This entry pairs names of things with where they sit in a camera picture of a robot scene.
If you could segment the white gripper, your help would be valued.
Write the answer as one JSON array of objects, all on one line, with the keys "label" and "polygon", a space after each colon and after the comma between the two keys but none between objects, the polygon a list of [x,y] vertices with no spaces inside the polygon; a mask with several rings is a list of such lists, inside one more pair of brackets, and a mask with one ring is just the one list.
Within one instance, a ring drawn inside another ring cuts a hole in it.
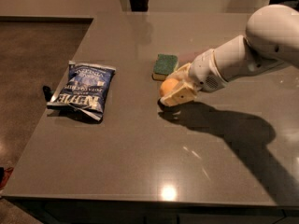
[{"label": "white gripper", "polygon": [[[218,91],[227,84],[216,65],[214,49],[209,49],[198,55],[192,63],[182,65],[166,78],[191,79],[198,90],[203,92]],[[165,106],[176,106],[193,101],[196,96],[197,93],[192,84],[180,81],[173,91],[160,98],[160,102]]]}]

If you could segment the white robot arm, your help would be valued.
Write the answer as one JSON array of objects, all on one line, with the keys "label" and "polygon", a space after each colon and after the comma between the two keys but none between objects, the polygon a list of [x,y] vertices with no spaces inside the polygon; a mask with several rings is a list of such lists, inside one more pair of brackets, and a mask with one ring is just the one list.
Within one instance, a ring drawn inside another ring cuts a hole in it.
[{"label": "white robot arm", "polygon": [[160,88],[160,103],[186,104],[199,92],[214,92],[241,78],[290,64],[299,66],[299,12],[285,5],[253,13],[246,34],[209,49],[170,74]]}]

